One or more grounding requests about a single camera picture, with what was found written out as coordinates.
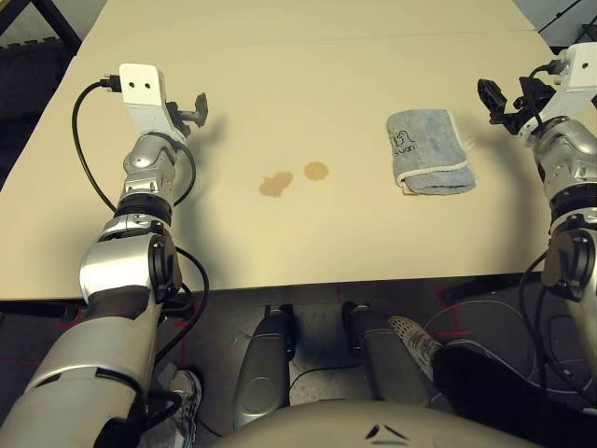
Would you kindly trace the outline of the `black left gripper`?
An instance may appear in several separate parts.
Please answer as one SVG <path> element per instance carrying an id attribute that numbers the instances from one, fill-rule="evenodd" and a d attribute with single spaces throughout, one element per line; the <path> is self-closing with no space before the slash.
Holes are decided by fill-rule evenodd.
<path id="1" fill-rule="evenodd" d="M 184 112 L 184 121 L 181 118 L 176 102 L 167 102 L 166 108 L 174 127 L 184 136 L 191 134 L 190 127 L 184 121 L 193 122 L 197 127 L 203 127 L 208 116 L 206 93 L 200 93 L 195 100 L 195 109 Z"/>

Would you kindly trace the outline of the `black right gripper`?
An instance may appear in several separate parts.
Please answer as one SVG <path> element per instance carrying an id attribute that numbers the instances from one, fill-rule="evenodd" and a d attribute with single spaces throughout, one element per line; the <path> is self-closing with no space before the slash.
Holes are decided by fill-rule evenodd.
<path id="1" fill-rule="evenodd" d="M 512 135 L 523 130 L 535 133 L 541 130 L 544 119 L 540 113 L 555 94 L 555 89 L 536 77 L 520 77 L 522 96 L 514 101 L 516 112 L 506 113 L 507 99 L 492 80 L 478 80 L 479 98 L 490 113 L 491 124 L 504 125 Z"/>

